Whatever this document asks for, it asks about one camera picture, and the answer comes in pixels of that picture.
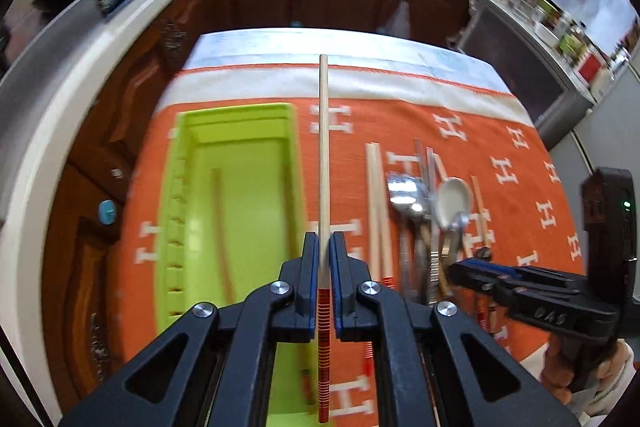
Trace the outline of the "right hand holding gripper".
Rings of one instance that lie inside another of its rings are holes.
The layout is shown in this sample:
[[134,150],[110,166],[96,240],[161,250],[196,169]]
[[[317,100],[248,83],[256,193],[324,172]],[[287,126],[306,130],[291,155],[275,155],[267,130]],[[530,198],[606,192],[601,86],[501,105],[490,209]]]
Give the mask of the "right hand holding gripper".
[[[572,393],[568,386],[574,378],[570,363],[561,353],[561,338],[549,337],[544,354],[544,368],[540,374],[541,384],[564,405],[570,403]],[[599,383],[597,395],[586,408],[589,415],[611,410],[634,377],[634,351],[625,340],[619,339],[614,353],[604,360],[594,372]]]

